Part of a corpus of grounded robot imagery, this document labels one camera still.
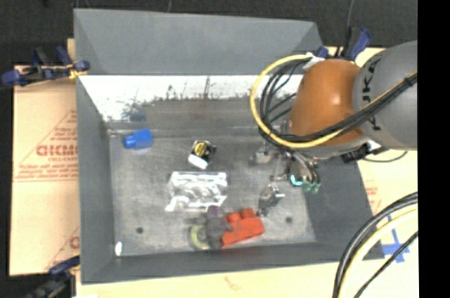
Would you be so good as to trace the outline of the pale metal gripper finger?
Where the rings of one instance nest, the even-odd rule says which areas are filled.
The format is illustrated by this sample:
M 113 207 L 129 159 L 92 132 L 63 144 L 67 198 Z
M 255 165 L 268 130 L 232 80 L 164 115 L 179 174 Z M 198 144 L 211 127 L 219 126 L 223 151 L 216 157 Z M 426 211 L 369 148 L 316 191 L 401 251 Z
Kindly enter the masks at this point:
M 261 145 L 250 156 L 251 164 L 268 164 L 278 156 L 278 149 L 271 145 Z
M 269 210 L 275 207 L 284 197 L 285 194 L 281 192 L 278 185 L 269 184 L 265 186 L 259 194 L 258 215 L 267 216 Z

